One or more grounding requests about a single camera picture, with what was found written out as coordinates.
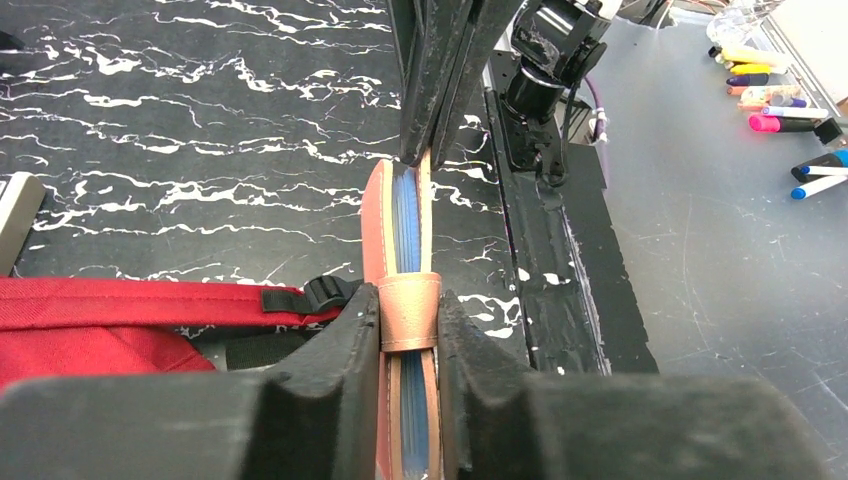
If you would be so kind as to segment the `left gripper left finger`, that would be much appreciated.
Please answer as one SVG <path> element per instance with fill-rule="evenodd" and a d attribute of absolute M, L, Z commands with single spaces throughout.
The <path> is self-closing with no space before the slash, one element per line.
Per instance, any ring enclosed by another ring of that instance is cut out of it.
<path fill-rule="evenodd" d="M 379 301 L 263 371 L 64 377 L 1 400 L 5 479 L 371 479 Z"/>

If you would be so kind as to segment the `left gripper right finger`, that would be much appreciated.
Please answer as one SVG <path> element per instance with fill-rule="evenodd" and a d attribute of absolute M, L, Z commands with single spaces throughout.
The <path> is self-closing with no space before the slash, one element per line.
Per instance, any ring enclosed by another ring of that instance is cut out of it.
<path fill-rule="evenodd" d="M 438 307 L 448 479 L 825 479 L 804 425 L 757 379 L 543 373 L 456 295 Z"/>

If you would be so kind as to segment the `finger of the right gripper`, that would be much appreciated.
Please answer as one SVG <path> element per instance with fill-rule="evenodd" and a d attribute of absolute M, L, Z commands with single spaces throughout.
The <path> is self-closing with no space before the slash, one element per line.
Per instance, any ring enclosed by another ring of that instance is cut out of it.
<path fill-rule="evenodd" d="M 449 49 L 451 67 L 431 141 L 431 168 L 447 160 L 472 94 L 501 35 L 523 1 L 462 1 L 460 36 Z"/>
<path fill-rule="evenodd" d="M 402 82 L 399 159 L 418 166 L 436 153 L 437 135 L 447 125 L 472 3 L 392 0 L 387 6 Z"/>

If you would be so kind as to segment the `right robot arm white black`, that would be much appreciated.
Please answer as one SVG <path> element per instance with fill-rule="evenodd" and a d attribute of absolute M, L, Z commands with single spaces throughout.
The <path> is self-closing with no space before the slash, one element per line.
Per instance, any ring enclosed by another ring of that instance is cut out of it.
<path fill-rule="evenodd" d="M 606 49 L 618 1 L 390 1 L 402 80 L 402 163 L 440 167 L 471 94 L 506 31 L 529 77 L 578 84 Z"/>

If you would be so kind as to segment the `red student backpack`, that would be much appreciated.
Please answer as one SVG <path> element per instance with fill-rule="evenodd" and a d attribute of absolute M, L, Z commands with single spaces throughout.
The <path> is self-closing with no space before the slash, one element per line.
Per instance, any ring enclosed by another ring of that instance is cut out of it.
<path fill-rule="evenodd" d="M 97 278 L 1 281 L 1 387 L 54 376 L 213 370 L 178 326 L 300 327 L 330 321 L 357 282 L 303 288 Z"/>

